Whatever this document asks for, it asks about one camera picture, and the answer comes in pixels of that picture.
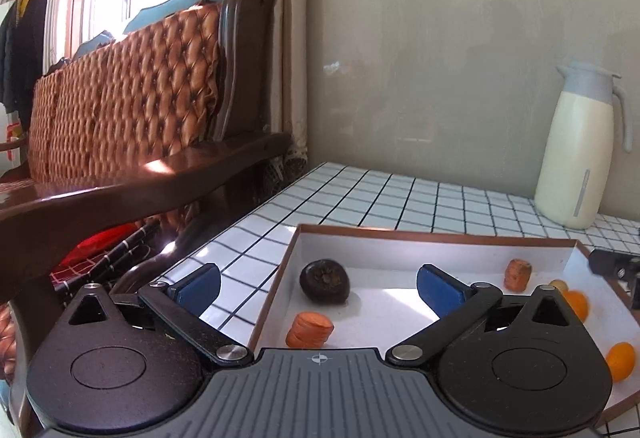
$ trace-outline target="orange quilted cushion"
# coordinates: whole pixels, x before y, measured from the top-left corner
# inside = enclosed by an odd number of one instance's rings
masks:
[[[8,304],[0,305],[0,380],[11,384],[15,371],[15,324]]]
[[[178,12],[40,79],[34,180],[105,176],[202,140],[220,100],[219,17],[219,4]]]
[[[34,183],[35,182],[33,181],[33,178],[25,178],[22,180],[0,183],[0,193],[7,193],[10,191],[15,191],[16,189],[21,189],[23,187],[29,187]]]

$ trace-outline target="crosshair marking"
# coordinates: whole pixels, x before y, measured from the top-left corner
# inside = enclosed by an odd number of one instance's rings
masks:
[[[311,360],[314,361],[316,364],[320,365],[320,364],[328,361],[329,357],[327,357],[324,354],[319,353],[319,354],[316,354],[313,357],[311,357]]]

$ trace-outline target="blue gripper pad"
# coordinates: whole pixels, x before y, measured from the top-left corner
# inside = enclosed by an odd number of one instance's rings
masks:
[[[471,292],[467,285],[433,265],[421,266],[415,283],[420,299],[440,318],[462,306]]]
[[[167,294],[190,314],[200,317],[220,294],[220,269],[207,263],[167,289]]]

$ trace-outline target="metal screw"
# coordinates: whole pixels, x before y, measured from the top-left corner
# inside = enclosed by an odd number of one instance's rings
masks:
[[[417,360],[422,357],[422,350],[412,344],[400,344],[391,350],[391,354],[398,360]]]
[[[229,360],[230,362],[234,360],[241,360],[245,358],[248,354],[248,351],[244,346],[239,346],[238,344],[227,344],[226,346],[220,346],[216,350],[216,355],[218,358],[222,360]]]

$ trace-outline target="orange object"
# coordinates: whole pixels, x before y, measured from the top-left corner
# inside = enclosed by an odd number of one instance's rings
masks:
[[[531,264],[523,259],[511,259],[504,271],[504,287],[512,292],[524,292],[531,277]]]
[[[20,123],[12,123],[7,125],[6,127],[7,142],[17,141],[18,139],[21,138],[22,135],[23,135],[23,131],[22,131],[22,126],[20,126]],[[9,162],[14,161],[14,151],[15,149],[11,149],[10,151],[6,152],[6,158],[9,160]]]
[[[328,317],[316,312],[300,312],[285,342],[289,348],[322,348],[332,331],[334,324]]]
[[[558,290],[561,292],[566,292],[567,290],[569,290],[569,286],[562,279],[554,279],[553,281],[549,282],[549,284],[552,287],[558,288]]]
[[[609,350],[606,361],[611,371],[611,378],[614,382],[620,382],[634,370],[636,351],[628,342],[619,342]]]
[[[574,310],[580,321],[585,322],[589,315],[589,300],[587,296],[578,290],[562,292],[569,306]]]

